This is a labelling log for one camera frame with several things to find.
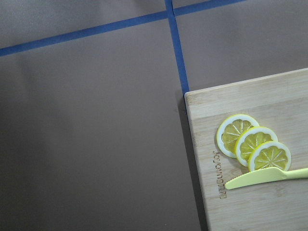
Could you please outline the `lemon slice far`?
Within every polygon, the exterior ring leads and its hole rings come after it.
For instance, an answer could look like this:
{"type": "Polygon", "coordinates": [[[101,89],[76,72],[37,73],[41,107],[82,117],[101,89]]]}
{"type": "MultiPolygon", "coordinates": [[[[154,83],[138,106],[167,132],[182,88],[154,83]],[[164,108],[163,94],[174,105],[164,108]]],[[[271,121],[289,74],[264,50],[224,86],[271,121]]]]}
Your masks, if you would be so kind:
{"type": "Polygon", "coordinates": [[[259,123],[249,115],[231,115],[217,129],[216,142],[218,148],[226,156],[236,158],[235,145],[239,137],[245,131],[257,126],[259,126],[259,123]]]}

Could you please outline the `lemon slice middle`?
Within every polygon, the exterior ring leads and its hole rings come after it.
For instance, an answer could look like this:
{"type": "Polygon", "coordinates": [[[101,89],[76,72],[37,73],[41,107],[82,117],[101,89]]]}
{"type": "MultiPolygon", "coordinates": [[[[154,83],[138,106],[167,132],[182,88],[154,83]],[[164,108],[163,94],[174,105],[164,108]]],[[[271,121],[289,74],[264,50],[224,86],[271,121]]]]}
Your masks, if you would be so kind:
{"type": "Polygon", "coordinates": [[[267,127],[252,127],[238,138],[234,151],[240,164],[247,167],[252,152],[261,144],[268,141],[278,141],[277,135],[267,127]]]}

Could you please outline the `lemon slice near knife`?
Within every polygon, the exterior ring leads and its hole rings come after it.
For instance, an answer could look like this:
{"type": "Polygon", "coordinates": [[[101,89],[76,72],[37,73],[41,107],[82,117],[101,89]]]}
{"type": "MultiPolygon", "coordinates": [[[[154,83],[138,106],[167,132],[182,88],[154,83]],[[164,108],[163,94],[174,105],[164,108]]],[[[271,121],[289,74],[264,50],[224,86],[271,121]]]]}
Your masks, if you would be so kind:
{"type": "Polygon", "coordinates": [[[292,163],[292,155],[286,145],[278,141],[267,141],[257,146],[248,159],[250,172],[269,167],[280,170],[289,170],[292,163]]]}

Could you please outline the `bamboo cutting board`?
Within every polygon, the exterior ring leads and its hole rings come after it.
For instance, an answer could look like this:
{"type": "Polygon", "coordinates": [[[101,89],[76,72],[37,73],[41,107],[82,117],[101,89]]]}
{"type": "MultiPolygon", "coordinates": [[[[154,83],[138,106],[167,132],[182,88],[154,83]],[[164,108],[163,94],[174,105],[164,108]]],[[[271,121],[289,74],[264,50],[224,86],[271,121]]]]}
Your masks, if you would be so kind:
{"type": "Polygon", "coordinates": [[[222,154],[216,132],[246,114],[272,129],[292,154],[291,169],[308,166],[308,71],[300,69],[185,94],[207,225],[211,231],[305,231],[308,181],[286,180],[227,190],[247,172],[222,154]]]}

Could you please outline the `yellow-green plastic knife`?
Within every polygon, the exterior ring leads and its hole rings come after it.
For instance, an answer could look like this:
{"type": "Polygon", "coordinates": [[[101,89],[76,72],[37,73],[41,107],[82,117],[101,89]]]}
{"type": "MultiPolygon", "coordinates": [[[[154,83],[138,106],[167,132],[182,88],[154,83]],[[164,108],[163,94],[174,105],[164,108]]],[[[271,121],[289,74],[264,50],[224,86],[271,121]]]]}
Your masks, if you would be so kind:
{"type": "Polygon", "coordinates": [[[283,171],[277,167],[269,167],[240,175],[226,182],[225,188],[231,190],[255,184],[281,181],[281,180],[306,179],[307,177],[308,177],[307,168],[291,170],[291,171],[283,171]]]}

